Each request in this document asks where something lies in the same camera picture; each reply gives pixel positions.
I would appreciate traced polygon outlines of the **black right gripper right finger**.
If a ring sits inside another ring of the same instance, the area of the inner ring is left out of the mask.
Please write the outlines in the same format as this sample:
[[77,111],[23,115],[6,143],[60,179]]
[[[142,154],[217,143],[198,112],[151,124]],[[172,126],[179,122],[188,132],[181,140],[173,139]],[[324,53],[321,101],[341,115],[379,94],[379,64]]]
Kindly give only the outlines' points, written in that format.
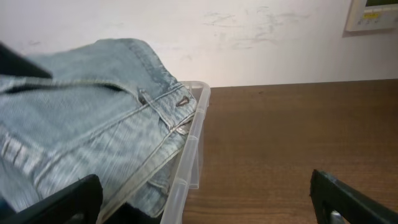
[[322,170],[312,172],[310,197],[321,224],[397,223],[396,212]]

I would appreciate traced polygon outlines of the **dark grey garment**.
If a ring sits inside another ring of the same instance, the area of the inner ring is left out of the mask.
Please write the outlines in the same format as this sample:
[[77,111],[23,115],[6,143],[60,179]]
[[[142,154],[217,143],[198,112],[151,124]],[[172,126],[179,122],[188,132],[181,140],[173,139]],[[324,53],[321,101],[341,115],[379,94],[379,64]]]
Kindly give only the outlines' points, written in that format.
[[153,218],[125,203],[104,224],[160,224],[162,215]]

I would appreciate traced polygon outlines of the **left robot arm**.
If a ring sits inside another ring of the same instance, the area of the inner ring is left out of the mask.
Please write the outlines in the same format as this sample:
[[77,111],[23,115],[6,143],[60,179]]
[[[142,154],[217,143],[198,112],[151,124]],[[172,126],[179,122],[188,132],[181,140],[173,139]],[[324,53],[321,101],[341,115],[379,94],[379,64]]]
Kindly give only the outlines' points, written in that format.
[[52,78],[52,75],[1,43],[1,74],[16,77]]

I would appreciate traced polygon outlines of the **clear plastic storage container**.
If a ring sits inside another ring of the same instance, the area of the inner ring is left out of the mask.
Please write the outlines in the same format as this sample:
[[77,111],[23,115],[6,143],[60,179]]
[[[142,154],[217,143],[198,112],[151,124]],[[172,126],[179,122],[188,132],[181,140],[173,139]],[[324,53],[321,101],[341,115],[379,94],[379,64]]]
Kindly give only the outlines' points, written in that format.
[[204,120],[209,106],[211,88],[199,81],[185,81],[198,102],[197,111],[183,151],[178,155],[170,194],[165,204],[160,224],[181,224],[182,215],[190,189],[198,189],[203,167]]

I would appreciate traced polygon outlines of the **light blue jeans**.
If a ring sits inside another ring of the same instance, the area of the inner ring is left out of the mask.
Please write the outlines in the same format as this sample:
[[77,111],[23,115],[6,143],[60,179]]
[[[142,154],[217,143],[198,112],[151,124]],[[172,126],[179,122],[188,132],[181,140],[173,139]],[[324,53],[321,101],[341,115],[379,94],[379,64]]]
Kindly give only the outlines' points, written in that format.
[[20,212],[94,174],[107,220],[159,216],[197,101],[142,40],[31,55],[52,78],[1,74],[1,196]]

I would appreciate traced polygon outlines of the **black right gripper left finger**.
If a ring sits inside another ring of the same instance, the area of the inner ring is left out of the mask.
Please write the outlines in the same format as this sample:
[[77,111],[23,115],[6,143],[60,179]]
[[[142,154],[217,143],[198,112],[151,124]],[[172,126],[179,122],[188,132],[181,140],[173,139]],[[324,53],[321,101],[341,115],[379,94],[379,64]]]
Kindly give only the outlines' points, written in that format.
[[103,201],[99,177],[90,174],[33,206],[1,220],[1,224],[65,223],[81,215],[95,224]]

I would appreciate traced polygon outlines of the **beige wall control panel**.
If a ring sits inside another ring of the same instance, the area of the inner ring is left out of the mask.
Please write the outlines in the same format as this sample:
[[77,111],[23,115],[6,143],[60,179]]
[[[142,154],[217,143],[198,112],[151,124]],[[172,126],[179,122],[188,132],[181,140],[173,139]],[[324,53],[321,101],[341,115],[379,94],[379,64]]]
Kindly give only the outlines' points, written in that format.
[[397,0],[352,0],[345,31],[397,28]]

